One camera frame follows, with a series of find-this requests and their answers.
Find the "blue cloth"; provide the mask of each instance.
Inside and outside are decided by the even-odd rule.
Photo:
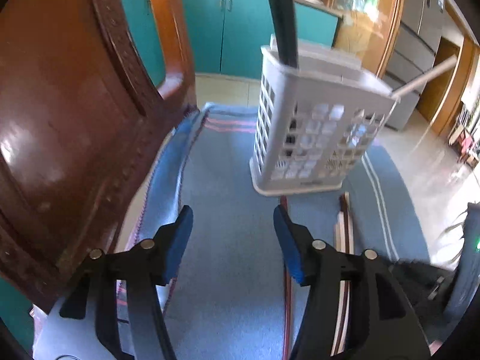
[[[188,204],[194,214],[165,316],[179,360],[281,358],[283,257],[273,227],[279,201],[259,195],[251,183],[256,115],[253,108],[210,105],[187,120],[189,137],[178,138],[178,129],[165,150],[170,160],[160,159],[147,193],[141,238],[173,222],[177,206]],[[333,245],[344,191],[356,252],[372,248],[392,260],[429,261],[406,186],[380,146],[368,150],[342,190],[289,196],[292,220]],[[307,294],[293,284],[295,335]]]

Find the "refrigerator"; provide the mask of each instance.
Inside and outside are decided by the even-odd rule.
[[[399,87],[433,67],[442,37],[444,9],[445,0],[404,1],[397,42],[383,77],[387,84]],[[387,126],[396,130],[405,127],[423,88],[400,100]]]

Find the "basket base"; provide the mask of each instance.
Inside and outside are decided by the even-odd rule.
[[[311,193],[311,192],[329,192],[336,191],[342,188],[343,181],[337,185],[308,185],[303,187],[289,188],[287,190],[262,190],[258,187],[257,177],[254,169],[254,160],[250,159],[250,174],[251,174],[251,183],[255,191],[260,193],[263,196],[282,196],[282,195],[295,195],[298,193]]]

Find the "white plastic basket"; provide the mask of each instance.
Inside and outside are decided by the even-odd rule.
[[[362,157],[398,102],[345,52],[299,42],[299,70],[263,46],[253,186],[266,196],[332,191]]]

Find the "white stripe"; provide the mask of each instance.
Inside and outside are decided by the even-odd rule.
[[[390,228],[390,222],[388,221],[387,207],[385,205],[385,200],[383,198],[383,192],[382,192],[382,188],[380,186],[380,180],[378,180],[377,172],[375,172],[374,166],[371,164],[371,161],[370,161],[367,153],[365,153],[365,158],[367,159],[367,163],[368,163],[368,165],[370,165],[370,170],[373,173],[373,177],[375,178],[375,180],[377,182],[378,192],[380,193],[380,200],[382,202],[382,207],[383,207],[383,213],[385,214],[385,224],[387,225],[388,238],[390,238],[390,244],[392,245],[393,253],[395,254],[396,259],[399,260],[400,257],[398,256],[397,248],[395,248],[395,244],[393,243],[392,229]]]
[[[380,199],[378,198],[377,188],[375,188],[374,179],[371,176],[370,171],[368,170],[367,164],[365,163],[364,156],[361,158],[361,162],[363,164],[363,167],[365,168],[365,171],[367,172],[367,176],[371,182],[371,187],[373,188],[373,192],[375,193],[375,198],[377,199],[378,215],[380,216],[380,223],[382,224],[382,230],[383,230],[383,240],[385,241],[385,247],[387,248],[388,259],[391,260],[392,254],[390,253],[390,247],[388,246],[387,233],[385,230],[385,223],[383,223],[382,209],[380,208]]]

